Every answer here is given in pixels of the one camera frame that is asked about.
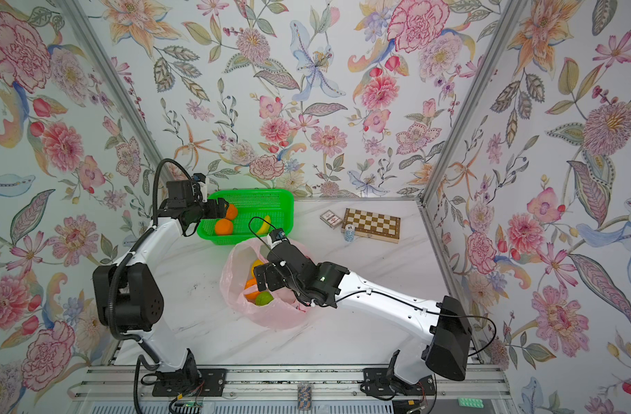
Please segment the pink plastic bag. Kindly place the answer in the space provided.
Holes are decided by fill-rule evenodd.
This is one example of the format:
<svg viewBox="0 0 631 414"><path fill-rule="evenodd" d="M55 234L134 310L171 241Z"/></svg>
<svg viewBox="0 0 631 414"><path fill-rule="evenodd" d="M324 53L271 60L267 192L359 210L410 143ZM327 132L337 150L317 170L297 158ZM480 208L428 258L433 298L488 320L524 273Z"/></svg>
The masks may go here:
<svg viewBox="0 0 631 414"><path fill-rule="evenodd" d="M283 331L305 324L309 308L300 304L290 289L258 290L253 271L267 262L261 255L264 251L258 240L249 239L234 246L220 279L224 302L234 312L264 328Z"/></svg>

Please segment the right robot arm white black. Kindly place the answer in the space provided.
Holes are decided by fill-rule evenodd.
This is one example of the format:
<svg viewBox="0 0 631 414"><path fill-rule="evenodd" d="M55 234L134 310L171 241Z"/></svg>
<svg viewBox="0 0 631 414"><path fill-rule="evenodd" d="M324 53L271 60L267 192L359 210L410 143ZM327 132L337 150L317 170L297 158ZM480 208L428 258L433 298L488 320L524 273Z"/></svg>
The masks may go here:
<svg viewBox="0 0 631 414"><path fill-rule="evenodd" d="M415 350L391 357L391 377L410 385L432 374L450 381L467 377L472 327L456 298L436 301L393 291L341 265L315 264L288 240L272 243L267 260L253 271L260 291L288 288L302 305L365 312L418 339Z"/></svg>

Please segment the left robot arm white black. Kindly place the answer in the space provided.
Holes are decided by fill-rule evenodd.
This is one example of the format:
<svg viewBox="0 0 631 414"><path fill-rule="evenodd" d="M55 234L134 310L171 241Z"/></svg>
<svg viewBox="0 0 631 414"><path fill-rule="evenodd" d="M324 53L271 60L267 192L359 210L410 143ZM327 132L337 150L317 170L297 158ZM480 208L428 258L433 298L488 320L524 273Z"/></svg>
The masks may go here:
<svg viewBox="0 0 631 414"><path fill-rule="evenodd" d="M223 219L229 204L207 198L206 176L169 181L168 197L153 224L121 258L93 272L92 282L100 323L118 341L132 341L142 349L140 364L152 370L165 387L191 389L203 380L189 348L179 345L163 319L165 300L153 270L172 245L203 220Z"/></svg>

